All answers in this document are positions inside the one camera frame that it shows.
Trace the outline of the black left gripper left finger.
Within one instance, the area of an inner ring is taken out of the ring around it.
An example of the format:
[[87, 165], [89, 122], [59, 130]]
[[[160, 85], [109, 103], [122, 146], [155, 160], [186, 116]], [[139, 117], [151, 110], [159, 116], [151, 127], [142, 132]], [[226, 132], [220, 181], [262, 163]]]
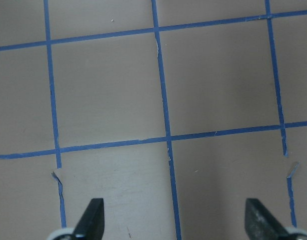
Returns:
[[74, 238], [102, 238], [105, 230], [104, 199], [90, 200], [73, 230]]

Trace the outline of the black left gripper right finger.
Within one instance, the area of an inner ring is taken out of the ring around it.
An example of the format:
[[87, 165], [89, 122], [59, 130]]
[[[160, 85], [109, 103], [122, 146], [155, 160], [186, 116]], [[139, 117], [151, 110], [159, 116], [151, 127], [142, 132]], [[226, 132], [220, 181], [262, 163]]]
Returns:
[[249, 238], [288, 238], [288, 231], [257, 198], [245, 201], [244, 229]]

